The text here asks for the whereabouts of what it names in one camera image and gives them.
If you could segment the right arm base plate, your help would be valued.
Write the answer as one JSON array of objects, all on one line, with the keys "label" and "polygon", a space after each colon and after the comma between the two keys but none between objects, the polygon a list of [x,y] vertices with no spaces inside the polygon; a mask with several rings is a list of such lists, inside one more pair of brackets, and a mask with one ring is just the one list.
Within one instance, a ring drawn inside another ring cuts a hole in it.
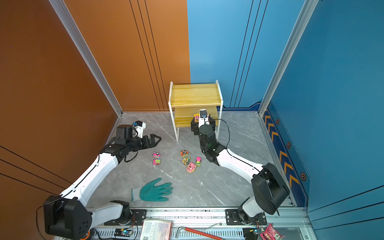
[{"label": "right arm base plate", "polygon": [[256,226],[256,225],[267,225],[267,218],[265,213],[259,213],[254,217],[249,217],[244,211],[239,211],[239,209],[226,209],[226,222],[228,226]]}]

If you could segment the pink yellow flower toy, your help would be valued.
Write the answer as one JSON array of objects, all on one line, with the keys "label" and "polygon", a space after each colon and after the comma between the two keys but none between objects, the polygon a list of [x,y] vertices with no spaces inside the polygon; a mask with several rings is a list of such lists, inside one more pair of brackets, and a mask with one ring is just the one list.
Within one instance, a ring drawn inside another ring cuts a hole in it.
[{"label": "pink yellow flower toy", "polygon": [[198,124],[199,121],[200,121],[200,114],[195,114],[193,120],[194,120],[193,123],[197,123]]}]

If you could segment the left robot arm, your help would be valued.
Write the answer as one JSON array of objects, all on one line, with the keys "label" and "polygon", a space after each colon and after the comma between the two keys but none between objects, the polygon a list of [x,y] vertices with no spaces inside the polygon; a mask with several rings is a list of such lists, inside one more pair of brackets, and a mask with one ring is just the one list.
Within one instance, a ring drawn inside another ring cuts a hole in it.
[{"label": "left robot arm", "polygon": [[156,147],[161,137],[143,134],[146,125],[137,121],[132,125],[120,125],[116,135],[98,153],[87,170],[58,196],[49,196],[43,204],[45,232],[71,240],[81,240],[96,226],[106,222],[126,224],[133,214],[130,204],[112,201],[100,207],[87,206],[94,191],[103,179],[129,153],[138,153]]}]

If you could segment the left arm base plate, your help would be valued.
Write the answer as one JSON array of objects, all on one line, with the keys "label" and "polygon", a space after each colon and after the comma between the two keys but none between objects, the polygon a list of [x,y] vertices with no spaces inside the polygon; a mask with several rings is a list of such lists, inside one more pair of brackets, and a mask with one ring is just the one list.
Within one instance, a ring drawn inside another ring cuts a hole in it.
[{"label": "left arm base plate", "polygon": [[147,217],[145,209],[130,209],[123,211],[122,216],[116,220],[104,223],[104,226],[142,226]]}]

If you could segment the pink bear toy yellow base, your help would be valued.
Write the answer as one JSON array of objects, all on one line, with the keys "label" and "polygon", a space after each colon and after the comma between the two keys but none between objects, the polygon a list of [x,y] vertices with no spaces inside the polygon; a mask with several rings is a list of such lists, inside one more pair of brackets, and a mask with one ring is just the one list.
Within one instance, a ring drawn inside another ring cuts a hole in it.
[{"label": "pink bear toy yellow base", "polygon": [[187,170],[188,173],[193,173],[193,172],[195,171],[196,167],[197,167],[196,164],[194,164],[194,163],[189,163],[189,164],[187,165],[186,170]]}]

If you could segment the yellow wooden two-tier shelf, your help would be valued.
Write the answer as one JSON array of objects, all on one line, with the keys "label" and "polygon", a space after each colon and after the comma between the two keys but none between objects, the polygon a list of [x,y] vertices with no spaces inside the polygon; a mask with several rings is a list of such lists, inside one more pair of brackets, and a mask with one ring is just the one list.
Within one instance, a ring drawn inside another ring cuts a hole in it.
[{"label": "yellow wooden two-tier shelf", "polygon": [[219,135],[224,99],[218,80],[214,84],[174,85],[171,82],[168,105],[176,141],[180,128],[189,127],[192,117],[201,109],[206,109],[217,120],[216,136]]}]

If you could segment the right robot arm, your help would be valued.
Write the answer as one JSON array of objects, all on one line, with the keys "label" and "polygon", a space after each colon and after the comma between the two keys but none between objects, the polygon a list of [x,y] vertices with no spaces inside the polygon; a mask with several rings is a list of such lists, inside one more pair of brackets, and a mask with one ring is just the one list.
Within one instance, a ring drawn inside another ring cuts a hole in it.
[{"label": "right robot arm", "polygon": [[191,130],[199,136],[200,148],[207,160],[227,168],[252,185],[253,196],[238,208],[238,218],[244,225],[251,225],[261,213],[273,215],[290,195],[290,188],[275,165],[249,161],[218,142],[216,119],[201,109],[191,121]]}]

